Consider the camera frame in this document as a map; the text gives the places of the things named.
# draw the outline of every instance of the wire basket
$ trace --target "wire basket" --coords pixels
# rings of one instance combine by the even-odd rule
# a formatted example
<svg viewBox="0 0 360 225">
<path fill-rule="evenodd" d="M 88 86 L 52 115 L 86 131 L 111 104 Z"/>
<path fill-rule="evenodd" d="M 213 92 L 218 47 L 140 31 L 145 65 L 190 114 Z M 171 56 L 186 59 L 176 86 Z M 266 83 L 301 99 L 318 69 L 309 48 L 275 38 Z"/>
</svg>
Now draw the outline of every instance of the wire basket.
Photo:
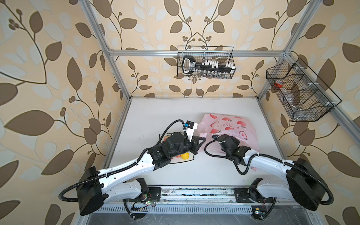
<svg viewBox="0 0 360 225">
<path fill-rule="evenodd" d="M 304 66 L 316 75 L 316 82 L 305 74 Z M 315 122 L 341 102 L 339 96 L 300 58 L 295 63 L 282 63 L 267 69 L 266 79 L 293 122 Z"/>
<path fill-rule="evenodd" d="M 233 47 L 178 46 L 177 74 L 192 77 L 231 79 L 235 73 Z"/>
</svg>

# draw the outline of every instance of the ventilation grille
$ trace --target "ventilation grille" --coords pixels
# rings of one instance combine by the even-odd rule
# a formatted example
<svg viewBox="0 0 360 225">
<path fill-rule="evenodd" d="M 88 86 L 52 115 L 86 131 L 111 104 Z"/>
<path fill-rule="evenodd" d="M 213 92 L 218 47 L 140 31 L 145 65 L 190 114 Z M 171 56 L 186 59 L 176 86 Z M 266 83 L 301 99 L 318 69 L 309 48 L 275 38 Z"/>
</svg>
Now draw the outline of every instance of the ventilation grille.
<svg viewBox="0 0 360 225">
<path fill-rule="evenodd" d="M 252 214 L 251 206 L 247 205 L 221 205 L 221 206 L 184 206 L 184 205 L 157 205 L 148 206 L 142 210 L 133 213 L 173 213 L 173 214 Z M 96 213 L 126 213 L 122 204 L 105 204 Z"/>
</svg>

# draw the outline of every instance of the metal bracket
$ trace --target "metal bracket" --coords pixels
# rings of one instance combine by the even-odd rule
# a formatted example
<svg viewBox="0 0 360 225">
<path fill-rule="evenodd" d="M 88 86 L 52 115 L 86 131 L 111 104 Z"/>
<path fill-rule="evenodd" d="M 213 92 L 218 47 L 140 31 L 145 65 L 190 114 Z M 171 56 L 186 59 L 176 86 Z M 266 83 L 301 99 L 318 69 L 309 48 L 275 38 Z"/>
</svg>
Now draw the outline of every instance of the metal bracket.
<svg viewBox="0 0 360 225">
<path fill-rule="evenodd" d="M 150 202 L 160 201 L 161 188 L 159 187 L 149 187 Z"/>
<path fill-rule="evenodd" d="M 253 201 L 250 200 L 249 196 L 247 196 L 248 190 L 249 190 L 248 188 L 234 188 L 234 194 L 237 203 L 254 203 Z M 265 203 L 273 202 L 273 198 L 264 198 L 264 200 Z"/>
</svg>

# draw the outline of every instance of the wall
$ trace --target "wall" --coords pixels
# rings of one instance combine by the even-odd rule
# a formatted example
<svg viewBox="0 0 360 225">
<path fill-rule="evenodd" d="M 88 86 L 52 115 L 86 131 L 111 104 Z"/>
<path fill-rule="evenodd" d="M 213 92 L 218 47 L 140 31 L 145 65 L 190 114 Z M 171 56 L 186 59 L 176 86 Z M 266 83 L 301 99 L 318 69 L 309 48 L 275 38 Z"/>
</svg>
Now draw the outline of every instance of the wall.
<svg viewBox="0 0 360 225">
<path fill-rule="evenodd" d="M 78 204 L 58 194 L 101 166 L 122 113 L 76 3 L 0 0 L 0 224 L 73 222 Z"/>
<path fill-rule="evenodd" d="M 232 79 L 207 79 L 177 75 L 177 62 L 174 58 L 151 58 L 152 61 L 143 57 L 116 58 L 117 66 L 132 96 L 257 96 L 265 83 L 265 70 L 275 64 L 273 57 L 235 57 L 236 72 Z"/>
<path fill-rule="evenodd" d="M 360 2 L 323 1 L 293 54 L 307 61 L 343 100 L 338 106 L 359 125 Z M 334 203 L 319 206 L 325 224 L 360 224 L 360 148 L 331 114 L 317 122 L 289 122 L 277 96 L 262 101 L 285 154 L 303 158 L 326 181 Z"/>
<path fill-rule="evenodd" d="M 321 5 L 294 48 L 342 99 L 339 107 L 360 126 L 360 2 Z"/>
<path fill-rule="evenodd" d="M 179 45 L 232 46 L 234 50 L 282 50 L 307 7 L 307 1 L 262 0 L 90 0 L 110 48 L 117 50 L 176 50 Z M 232 80 L 209 80 L 174 76 L 176 60 L 162 57 L 116 58 L 119 70 L 133 96 L 231 97 L 257 96 L 265 81 L 267 58 L 234 58 L 237 72 Z M 148 75 L 146 80 L 136 73 Z M 251 72 L 256 72 L 251 89 Z"/>
<path fill-rule="evenodd" d="M 170 45 L 282 50 L 307 1 L 90 0 L 113 49 Z"/>
</svg>

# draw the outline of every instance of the black motor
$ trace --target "black motor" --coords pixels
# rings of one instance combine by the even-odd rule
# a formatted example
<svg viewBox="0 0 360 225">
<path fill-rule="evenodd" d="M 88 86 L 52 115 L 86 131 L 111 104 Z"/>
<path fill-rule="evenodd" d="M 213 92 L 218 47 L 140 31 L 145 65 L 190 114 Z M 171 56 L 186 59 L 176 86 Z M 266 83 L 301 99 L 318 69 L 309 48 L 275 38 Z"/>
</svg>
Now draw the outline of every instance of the black motor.
<svg viewBox="0 0 360 225">
<path fill-rule="evenodd" d="M 187 142 L 182 133 L 172 133 L 165 141 L 152 147 L 148 151 L 148 154 L 153 158 L 153 164 L 155 165 L 154 170 L 166 166 L 170 163 L 171 158 L 186 152 L 191 152 L 196 155 L 205 141 L 205 138 L 193 136 L 192 141 Z"/>
</svg>

